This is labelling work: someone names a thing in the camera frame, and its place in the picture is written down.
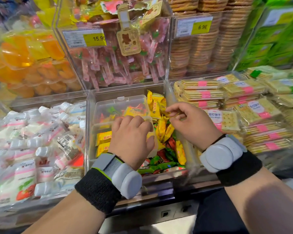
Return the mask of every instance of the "price tag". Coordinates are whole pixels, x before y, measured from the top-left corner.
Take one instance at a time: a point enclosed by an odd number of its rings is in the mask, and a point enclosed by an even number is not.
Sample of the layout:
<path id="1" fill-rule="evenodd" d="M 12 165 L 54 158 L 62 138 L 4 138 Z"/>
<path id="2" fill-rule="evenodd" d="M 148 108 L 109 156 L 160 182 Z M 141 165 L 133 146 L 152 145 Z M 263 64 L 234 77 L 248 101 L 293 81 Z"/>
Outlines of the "price tag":
<path id="1" fill-rule="evenodd" d="M 63 31 L 69 48 L 106 46 L 103 29 Z"/>
<path id="2" fill-rule="evenodd" d="M 293 20 L 293 7 L 271 10 L 262 26 L 287 24 Z"/>
<path id="3" fill-rule="evenodd" d="M 196 16 L 178 19 L 175 38 L 206 34 L 211 27 L 212 16 Z"/>

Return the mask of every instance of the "beige cardboard tag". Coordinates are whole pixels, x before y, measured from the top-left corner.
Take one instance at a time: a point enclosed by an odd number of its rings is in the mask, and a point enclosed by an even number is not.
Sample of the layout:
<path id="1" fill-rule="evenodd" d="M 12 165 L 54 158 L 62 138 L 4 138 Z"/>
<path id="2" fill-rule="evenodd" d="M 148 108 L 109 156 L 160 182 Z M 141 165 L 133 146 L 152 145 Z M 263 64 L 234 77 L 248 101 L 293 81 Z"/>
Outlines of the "beige cardboard tag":
<path id="1" fill-rule="evenodd" d="M 121 31 L 117 32 L 117 40 L 123 56 L 129 56 L 141 52 L 139 31 L 132 28 L 128 14 L 128 4 L 123 3 L 117 9 Z"/>
<path id="2" fill-rule="evenodd" d="M 156 4 L 154 4 L 150 10 L 148 10 L 142 20 L 141 20 L 141 25 L 145 25 L 146 23 L 148 23 L 150 20 L 154 20 L 154 18 L 156 16 L 158 16 L 160 14 L 161 8 L 162 8 L 162 3 L 163 1 L 159 1 Z"/>

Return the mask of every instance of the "wrist tracker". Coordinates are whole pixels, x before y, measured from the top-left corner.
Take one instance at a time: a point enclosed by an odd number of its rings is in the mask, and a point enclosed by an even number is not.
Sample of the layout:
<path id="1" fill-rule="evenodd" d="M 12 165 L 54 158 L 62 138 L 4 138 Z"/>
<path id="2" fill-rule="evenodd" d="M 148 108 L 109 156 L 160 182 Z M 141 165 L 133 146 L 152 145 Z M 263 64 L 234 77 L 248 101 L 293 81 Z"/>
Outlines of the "wrist tracker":
<path id="1" fill-rule="evenodd" d="M 126 199 L 135 197 L 142 186 L 141 175 L 115 154 L 102 153 L 92 168 L 105 175 Z"/>
<path id="2" fill-rule="evenodd" d="M 209 172 L 217 173 L 229 168 L 245 152 L 246 147 L 238 139 L 226 134 L 202 153 L 200 161 Z"/>

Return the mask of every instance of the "white label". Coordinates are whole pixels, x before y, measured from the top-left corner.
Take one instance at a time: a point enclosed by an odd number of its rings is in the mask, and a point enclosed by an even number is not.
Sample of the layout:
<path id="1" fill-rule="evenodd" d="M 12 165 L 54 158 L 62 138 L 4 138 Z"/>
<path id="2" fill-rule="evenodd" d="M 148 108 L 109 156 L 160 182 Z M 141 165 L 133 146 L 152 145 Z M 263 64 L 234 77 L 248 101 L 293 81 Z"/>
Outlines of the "white label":
<path id="1" fill-rule="evenodd" d="M 63 31 L 64 38 L 69 48 L 87 47 L 83 35 L 101 33 L 104 34 L 103 29 Z"/>
<path id="2" fill-rule="evenodd" d="M 293 12 L 293 8 L 271 10 L 262 26 L 275 25 L 284 13 Z"/>
<path id="3" fill-rule="evenodd" d="M 224 84 L 230 83 L 230 80 L 228 80 L 225 76 L 218 77 L 218 78 L 216 78 L 216 80 L 220 81 Z"/>
<path id="4" fill-rule="evenodd" d="M 197 22 L 203 22 L 203 21 L 212 21 L 212 16 L 199 16 L 199 17 L 190 17 L 190 18 L 183 18 L 177 20 L 177 31 L 175 38 L 190 36 L 193 24 Z"/>
<path id="5" fill-rule="evenodd" d="M 243 81 L 237 81 L 237 82 L 233 82 L 236 86 L 241 87 L 241 88 L 246 88 L 249 87 L 249 85 Z"/>
<path id="6" fill-rule="evenodd" d="M 264 107 L 259 104 L 258 101 L 248 102 L 247 105 L 252 109 L 255 113 L 263 113 L 265 111 Z"/>
<path id="7" fill-rule="evenodd" d="M 279 82 L 286 86 L 293 86 L 293 82 L 290 79 L 280 79 Z"/>
<path id="8" fill-rule="evenodd" d="M 208 110 L 207 114 L 214 124 L 220 124 L 223 121 L 222 112 L 219 110 Z"/>

